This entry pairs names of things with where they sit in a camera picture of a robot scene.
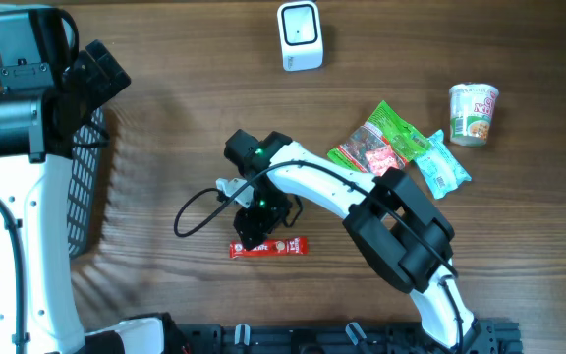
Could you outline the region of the white chicken cup noodles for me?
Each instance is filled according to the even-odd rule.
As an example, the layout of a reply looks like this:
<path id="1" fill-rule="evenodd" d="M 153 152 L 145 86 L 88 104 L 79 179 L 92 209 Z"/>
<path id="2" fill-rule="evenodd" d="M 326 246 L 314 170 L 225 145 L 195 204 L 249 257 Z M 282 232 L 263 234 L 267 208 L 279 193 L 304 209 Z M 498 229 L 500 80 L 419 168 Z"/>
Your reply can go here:
<path id="1" fill-rule="evenodd" d="M 487 143 L 499 91 L 482 83 L 462 83 L 449 90 L 450 141 L 463 147 Z"/>

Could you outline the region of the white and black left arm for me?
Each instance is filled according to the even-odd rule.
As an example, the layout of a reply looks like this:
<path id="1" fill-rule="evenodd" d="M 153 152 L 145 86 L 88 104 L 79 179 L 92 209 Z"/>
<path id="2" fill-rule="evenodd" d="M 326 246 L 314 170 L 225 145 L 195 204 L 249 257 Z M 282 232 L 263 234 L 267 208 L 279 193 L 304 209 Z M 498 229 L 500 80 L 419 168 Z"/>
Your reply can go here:
<path id="1" fill-rule="evenodd" d="M 165 352 L 157 315 L 86 332 L 72 290 L 75 135 L 130 77 L 44 5 L 0 5 L 0 58 L 0 353 Z"/>

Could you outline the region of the small orange juice carton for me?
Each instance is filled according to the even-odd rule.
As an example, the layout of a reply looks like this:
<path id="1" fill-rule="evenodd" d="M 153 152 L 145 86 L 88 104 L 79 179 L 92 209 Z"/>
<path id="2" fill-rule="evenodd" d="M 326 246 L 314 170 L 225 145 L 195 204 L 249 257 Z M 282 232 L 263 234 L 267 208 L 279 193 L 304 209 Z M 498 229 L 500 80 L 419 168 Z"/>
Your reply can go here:
<path id="1" fill-rule="evenodd" d="M 383 175 L 388 169 L 404 169 L 406 166 L 390 145 L 367 151 L 365 159 L 370 171 L 376 176 Z"/>

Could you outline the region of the green gummy candy bag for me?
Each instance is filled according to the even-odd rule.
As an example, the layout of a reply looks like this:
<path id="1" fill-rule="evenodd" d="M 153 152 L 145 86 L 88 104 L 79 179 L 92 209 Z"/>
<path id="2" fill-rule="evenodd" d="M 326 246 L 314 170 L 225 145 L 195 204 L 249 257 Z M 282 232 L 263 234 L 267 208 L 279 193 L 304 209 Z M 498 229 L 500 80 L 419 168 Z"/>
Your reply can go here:
<path id="1" fill-rule="evenodd" d="M 327 156 L 339 166 L 372 173 L 365 153 L 387 145 L 392 146 L 406 166 L 430 148 L 430 142 L 422 133 L 381 101 L 366 122 L 342 144 L 332 148 Z"/>

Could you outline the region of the red Nescafe coffee stick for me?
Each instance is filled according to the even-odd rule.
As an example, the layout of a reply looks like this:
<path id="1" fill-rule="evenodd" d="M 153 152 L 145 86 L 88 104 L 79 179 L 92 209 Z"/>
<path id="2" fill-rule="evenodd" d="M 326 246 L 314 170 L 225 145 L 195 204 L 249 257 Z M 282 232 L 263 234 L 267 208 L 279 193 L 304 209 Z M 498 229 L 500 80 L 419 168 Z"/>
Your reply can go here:
<path id="1" fill-rule="evenodd" d="M 247 249 L 240 242 L 232 242 L 229 247 L 231 259 L 306 255 L 308 252 L 309 243 L 306 237 L 266 240 L 252 249 Z"/>

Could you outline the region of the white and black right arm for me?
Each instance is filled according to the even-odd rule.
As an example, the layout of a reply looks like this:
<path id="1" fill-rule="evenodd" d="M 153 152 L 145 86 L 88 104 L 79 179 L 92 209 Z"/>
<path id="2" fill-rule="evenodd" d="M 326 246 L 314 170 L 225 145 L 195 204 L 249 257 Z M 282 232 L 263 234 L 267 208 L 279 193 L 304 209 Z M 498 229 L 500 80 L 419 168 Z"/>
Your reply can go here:
<path id="1" fill-rule="evenodd" d="M 278 132 L 260 141 L 238 130 L 224 155 L 245 179 L 230 200 L 249 193 L 234 221 L 245 249 L 264 244 L 276 227 L 291 226 L 290 200 L 307 199 L 340 217 L 370 268 L 411 296 L 430 339 L 444 350 L 466 350 L 475 316 L 455 283 L 455 232 L 407 173 L 351 171 Z"/>

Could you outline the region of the light teal packet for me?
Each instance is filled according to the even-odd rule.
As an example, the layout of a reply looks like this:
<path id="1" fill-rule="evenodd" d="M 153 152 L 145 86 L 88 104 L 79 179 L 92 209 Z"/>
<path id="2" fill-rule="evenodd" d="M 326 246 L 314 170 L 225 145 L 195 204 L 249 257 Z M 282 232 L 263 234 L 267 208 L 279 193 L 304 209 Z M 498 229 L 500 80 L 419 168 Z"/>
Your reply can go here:
<path id="1" fill-rule="evenodd" d="M 427 139 L 430 148 L 417 157 L 415 163 L 432 195 L 439 200 L 457 190 L 463 182 L 470 182 L 472 177 L 444 144 L 442 130 L 436 131 Z"/>

